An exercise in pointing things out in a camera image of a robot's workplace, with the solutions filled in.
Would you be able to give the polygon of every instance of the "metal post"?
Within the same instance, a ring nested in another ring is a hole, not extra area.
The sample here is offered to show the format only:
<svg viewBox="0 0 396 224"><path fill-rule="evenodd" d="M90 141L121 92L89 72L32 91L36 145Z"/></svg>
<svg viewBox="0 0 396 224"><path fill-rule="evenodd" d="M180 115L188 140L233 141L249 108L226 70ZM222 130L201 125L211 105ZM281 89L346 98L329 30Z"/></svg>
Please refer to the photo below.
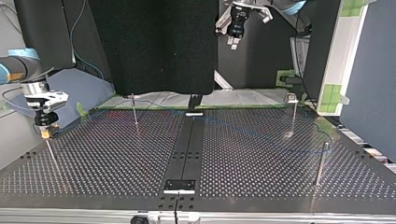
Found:
<svg viewBox="0 0 396 224"><path fill-rule="evenodd" d="M323 173L324 162L326 160L325 152L327 151L328 148L329 148L329 143L325 142L323 144L323 148L320 153L320 162L319 162L319 166L318 166L317 177L315 178L315 186L316 187L320 186L320 179L321 179L321 175Z"/></svg>
<svg viewBox="0 0 396 224"><path fill-rule="evenodd" d="M298 101L297 101L296 103L294 103L293 122L294 122L294 120L296 119L296 113L297 113L297 104L298 104Z"/></svg>
<svg viewBox="0 0 396 224"><path fill-rule="evenodd" d="M137 122L137 115L136 115L136 109L135 109L135 103L134 103L134 95L133 94L131 94L131 105L132 105L132 108L134 109L134 124L139 124L138 122Z"/></svg>
<svg viewBox="0 0 396 224"><path fill-rule="evenodd" d="M52 157L53 160L56 160L55 154L53 154L53 151L52 151L52 146L50 145L50 141L49 140L45 140L45 142L46 142L47 147L49 149L50 156Z"/></svg>

